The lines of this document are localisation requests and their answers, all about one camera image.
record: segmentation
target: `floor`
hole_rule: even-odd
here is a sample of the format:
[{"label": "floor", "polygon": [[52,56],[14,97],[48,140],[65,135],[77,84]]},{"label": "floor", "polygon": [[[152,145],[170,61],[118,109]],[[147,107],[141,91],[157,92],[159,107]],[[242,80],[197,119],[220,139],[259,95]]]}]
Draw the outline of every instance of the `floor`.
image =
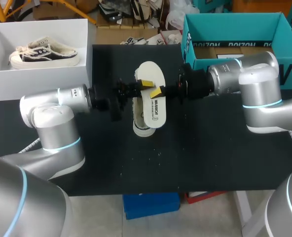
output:
[{"label": "floor", "polygon": [[[25,21],[33,20],[32,15]],[[252,212],[267,191],[248,191]],[[126,220],[122,195],[71,197],[73,225],[70,237],[241,237],[241,225],[228,192],[194,204],[182,202],[179,211]],[[265,228],[257,237],[267,237]]]}]

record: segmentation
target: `black and white sneaker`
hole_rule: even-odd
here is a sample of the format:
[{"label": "black and white sneaker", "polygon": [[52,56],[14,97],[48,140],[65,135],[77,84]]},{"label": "black and white sneaker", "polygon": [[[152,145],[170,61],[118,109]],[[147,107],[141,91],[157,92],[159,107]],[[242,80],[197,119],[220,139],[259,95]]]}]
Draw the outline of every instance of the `black and white sneaker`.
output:
[{"label": "black and white sneaker", "polygon": [[122,42],[121,44],[146,44],[146,40],[144,38],[133,38],[129,37],[125,42]]},{"label": "black and white sneaker", "polygon": [[25,47],[16,47],[9,62],[16,69],[70,67],[78,64],[79,56],[74,48],[44,37]]}]

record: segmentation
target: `black table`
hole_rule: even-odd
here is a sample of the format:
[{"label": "black table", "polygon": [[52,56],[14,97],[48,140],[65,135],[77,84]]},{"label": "black table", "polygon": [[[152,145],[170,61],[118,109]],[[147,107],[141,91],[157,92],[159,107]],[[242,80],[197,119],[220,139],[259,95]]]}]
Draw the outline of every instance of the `black table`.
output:
[{"label": "black table", "polygon": [[[135,69],[154,61],[166,84],[183,63],[180,46],[94,45],[93,82],[98,97],[111,81],[134,81]],[[282,91],[283,99],[292,90]],[[292,172],[289,133],[253,134],[246,128],[240,94],[198,101],[167,101],[167,121],[149,138],[132,129],[132,104],[122,121],[108,112],[76,116],[86,163],[52,180],[70,196],[188,191],[275,189]],[[0,156],[16,153],[37,138],[19,112],[19,101],[0,102]]]}]

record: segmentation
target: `plastic bag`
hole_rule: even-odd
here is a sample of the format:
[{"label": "plastic bag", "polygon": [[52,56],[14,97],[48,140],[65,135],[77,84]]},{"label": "plastic bag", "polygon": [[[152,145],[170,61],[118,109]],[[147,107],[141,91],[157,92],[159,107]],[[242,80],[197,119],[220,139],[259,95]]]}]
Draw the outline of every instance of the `plastic bag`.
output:
[{"label": "plastic bag", "polygon": [[200,10],[192,5],[189,0],[170,0],[166,29],[168,29],[168,23],[170,23],[170,25],[178,30],[183,30],[184,17],[190,13],[200,13]]}]

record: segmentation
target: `white shoe box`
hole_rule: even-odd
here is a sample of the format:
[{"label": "white shoe box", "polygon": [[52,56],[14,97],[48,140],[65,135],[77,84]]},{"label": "white shoe box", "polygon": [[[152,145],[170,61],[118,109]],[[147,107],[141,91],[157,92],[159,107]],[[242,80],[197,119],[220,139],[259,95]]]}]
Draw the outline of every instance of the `white shoe box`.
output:
[{"label": "white shoe box", "polygon": [[[92,85],[92,28],[87,19],[0,23],[0,100],[59,87]],[[78,51],[80,62],[73,67],[14,69],[9,55],[17,46],[49,36]]]}]

